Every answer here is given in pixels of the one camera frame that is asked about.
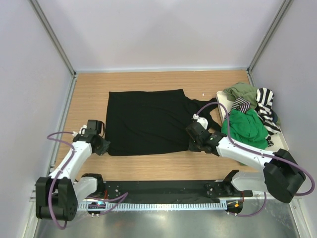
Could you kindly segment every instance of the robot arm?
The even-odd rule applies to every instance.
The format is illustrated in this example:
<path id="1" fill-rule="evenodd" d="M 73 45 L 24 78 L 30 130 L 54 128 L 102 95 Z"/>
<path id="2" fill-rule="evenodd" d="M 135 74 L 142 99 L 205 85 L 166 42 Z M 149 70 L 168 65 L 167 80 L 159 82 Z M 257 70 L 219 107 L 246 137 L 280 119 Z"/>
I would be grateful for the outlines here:
<path id="1" fill-rule="evenodd" d="M 48 206 L 49 189 L 56 176 L 58 177 L 52 195 L 52 205 L 57 220 L 71 221 L 76 215 L 78 202 L 90 194 L 104 192 L 101 175 L 85 174 L 77 183 L 74 182 L 80 168 L 91 154 L 103 155 L 108 150 L 110 143 L 99 136 L 101 130 L 101 121 L 89 120 L 85 132 L 74 137 L 72 145 L 75 148 L 75 154 L 62 173 L 58 176 L 58 172 L 71 156 L 72 149 L 48 177 L 41 177 L 37 180 L 35 188 L 38 218 L 51 219 Z"/>
<path id="2" fill-rule="evenodd" d="M 220 132 L 209 133 L 202 121 L 205 120 L 198 118 L 186 128 L 199 150 L 234 159 L 258 170 L 257 173 L 232 171 L 227 176 L 227 180 L 230 179 L 237 190 L 269 192 L 284 203 L 292 200 L 306 179 L 304 173 L 287 163 L 269 157 L 277 156 L 297 164 L 288 151 L 280 149 L 278 152 L 270 152 L 245 144 L 243 144 L 245 149 L 241 149 L 232 144 L 227 135 Z"/>

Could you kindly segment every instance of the striped cloth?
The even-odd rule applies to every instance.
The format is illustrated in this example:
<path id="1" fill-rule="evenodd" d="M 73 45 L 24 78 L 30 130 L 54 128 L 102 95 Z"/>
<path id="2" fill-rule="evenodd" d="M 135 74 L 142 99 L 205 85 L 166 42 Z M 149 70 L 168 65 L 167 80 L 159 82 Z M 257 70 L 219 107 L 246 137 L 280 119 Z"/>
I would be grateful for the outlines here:
<path id="1" fill-rule="evenodd" d="M 269 135 L 281 133 L 280 128 L 273 122 L 273 98 L 274 94 L 272 90 L 267 88 L 260 88 L 257 90 L 256 101 L 258 102 L 258 106 L 256 112 Z"/>
<path id="2" fill-rule="evenodd" d="M 233 102 L 231 110 L 234 109 L 234 110 L 240 111 L 242 113 L 246 113 L 247 110 L 249 109 L 249 107 L 250 107 L 250 102 L 248 102 L 247 100 L 245 100 L 241 97 L 238 97 L 236 99 L 236 101 Z"/>

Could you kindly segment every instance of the wooden tabletop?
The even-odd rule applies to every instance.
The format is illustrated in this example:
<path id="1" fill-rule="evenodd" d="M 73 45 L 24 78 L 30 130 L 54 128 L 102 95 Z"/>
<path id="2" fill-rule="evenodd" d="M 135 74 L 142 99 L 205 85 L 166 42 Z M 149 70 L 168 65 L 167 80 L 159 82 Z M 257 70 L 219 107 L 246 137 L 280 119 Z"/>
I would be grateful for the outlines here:
<path id="1" fill-rule="evenodd" d="M 192 99 L 207 101 L 237 82 L 248 82 L 245 71 L 182 71 L 79 74 L 65 131 L 78 131 L 89 119 L 105 121 L 109 91 L 161 91 L 183 89 Z M 221 124 L 219 111 L 212 118 Z M 72 141 L 71 135 L 64 140 Z M 60 146 L 56 165 L 69 148 Z M 231 170 L 254 171 L 229 158 L 204 152 L 182 151 L 144 156 L 98 156 L 93 154 L 83 165 L 84 173 L 102 174 L 104 180 L 198 180 L 223 179 Z"/>

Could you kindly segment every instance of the green cloth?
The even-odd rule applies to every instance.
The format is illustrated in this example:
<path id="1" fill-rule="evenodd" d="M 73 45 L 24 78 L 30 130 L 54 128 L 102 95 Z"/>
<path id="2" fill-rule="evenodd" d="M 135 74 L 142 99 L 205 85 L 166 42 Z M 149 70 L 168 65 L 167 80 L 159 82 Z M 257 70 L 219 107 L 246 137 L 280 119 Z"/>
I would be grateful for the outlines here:
<path id="1" fill-rule="evenodd" d="M 256 101 L 257 88 L 246 84 L 236 83 L 231 87 L 224 89 L 224 92 L 228 96 L 228 100 L 234 102 L 238 97 L 241 97 L 250 102 L 250 107 L 255 109 L 258 105 Z"/>
<path id="2" fill-rule="evenodd" d="M 233 139 L 260 149 L 267 147 L 265 138 L 268 132 L 254 110 L 248 110 L 245 114 L 231 110 L 229 120 Z M 227 134 L 227 120 L 223 122 L 221 132 Z"/>

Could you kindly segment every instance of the white wall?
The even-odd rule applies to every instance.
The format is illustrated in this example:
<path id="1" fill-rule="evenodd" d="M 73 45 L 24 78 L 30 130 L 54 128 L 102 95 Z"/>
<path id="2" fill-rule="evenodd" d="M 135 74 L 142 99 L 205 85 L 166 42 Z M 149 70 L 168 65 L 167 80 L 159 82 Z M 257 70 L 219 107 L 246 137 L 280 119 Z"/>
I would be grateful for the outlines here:
<path id="1" fill-rule="evenodd" d="M 296 0 L 266 48 L 253 76 L 275 93 L 273 107 L 295 160 L 317 179 L 317 1 Z M 304 198 L 316 227 L 317 192 Z"/>
<path id="2" fill-rule="evenodd" d="M 26 0 L 0 7 L 0 237 L 21 237 L 71 76 Z"/>
<path id="3" fill-rule="evenodd" d="M 39 0 L 76 70 L 247 67 L 282 0 Z"/>

